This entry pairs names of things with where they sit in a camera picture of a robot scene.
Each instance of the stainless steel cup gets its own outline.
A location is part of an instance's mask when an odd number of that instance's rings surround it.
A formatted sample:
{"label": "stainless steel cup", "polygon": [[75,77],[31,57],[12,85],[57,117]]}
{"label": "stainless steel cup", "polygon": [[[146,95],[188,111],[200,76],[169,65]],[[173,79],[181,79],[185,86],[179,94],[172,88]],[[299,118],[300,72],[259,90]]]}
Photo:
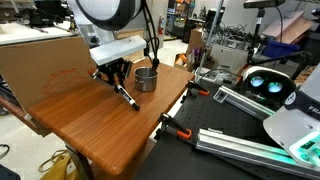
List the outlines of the stainless steel cup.
{"label": "stainless steel cup", "polygon": [[134,71],[134,74],[136,76],[135,87],[137,90],[148,92],[156,89],[158,76],[157,71],[154,71],[149,67],[141,67],[137,68]]}

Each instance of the wooden tabletop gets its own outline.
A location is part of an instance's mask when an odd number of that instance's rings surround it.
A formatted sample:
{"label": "wooden tabletop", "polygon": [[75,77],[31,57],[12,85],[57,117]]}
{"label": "wooden tabletop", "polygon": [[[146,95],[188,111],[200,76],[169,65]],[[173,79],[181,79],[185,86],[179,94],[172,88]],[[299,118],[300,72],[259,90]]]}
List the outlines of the wooden tabletop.
{"label": "wooden tabletop", "polygon": [[134,69],[143,66],[151,64],[147,60],[133,64],[125,81],[140,111],[112,88],[88,80],[31,106],[30,114],[106,172],[118,175],[158,125],[160,113],[170,110],[194,78],[192,73],[160,64],[156,90],[140,92],[134,88]]}

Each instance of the white robot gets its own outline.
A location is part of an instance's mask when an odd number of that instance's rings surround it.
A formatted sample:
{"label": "white robot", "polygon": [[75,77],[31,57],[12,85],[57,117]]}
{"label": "white robot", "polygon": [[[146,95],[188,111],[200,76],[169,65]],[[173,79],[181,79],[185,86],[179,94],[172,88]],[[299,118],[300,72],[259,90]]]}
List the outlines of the white robot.
{"label": "white robot", "polygon": [[[91,57],[97,64],[97,70],[92,73],[92,77],[101,83],[112,86],[138,111],[139,105],[125,91],[123,83],[129,75],[132,63],[123,60],[122,57],[147,48],[147,43],[138,35],[115,40],[115,32],[124,28],[143,11],[150,36],[149,42],[155,54],[152,60],[152,69],[157,70],[159,60],[156,55],[159,39],[156,37],[152,16],[146,1],[67,0],[67,3],[74,13],[74,19],[82,37],[90,47]],[[152,25],[153,35],[148,23]],[[108,80],[103,80],[101,73],[105,74]],[[114,78],[115,75],[119,81],[118,85]]]}

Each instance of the floor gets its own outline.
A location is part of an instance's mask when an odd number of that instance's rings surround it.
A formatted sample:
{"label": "floor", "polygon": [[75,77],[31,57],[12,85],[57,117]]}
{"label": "floor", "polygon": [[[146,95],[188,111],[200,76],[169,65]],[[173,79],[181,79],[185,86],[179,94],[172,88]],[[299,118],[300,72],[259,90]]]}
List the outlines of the floor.
{"label": "floor", "polygon": [[[158,51],[158,58],[164,64],[173,66],[175,55],[186,52],[188,44],[181,40],[166,41]],[[173,116],[180,107],[180,101],[169,112]],[[20,175],[22,180],[40,179],[42,173],[38,167],[59,149],[65,149],[64,143],[54,134],[43,138],[21,123],[13,115],[0,117],[0,144],[8,144],[10,152],[0,164]]]}

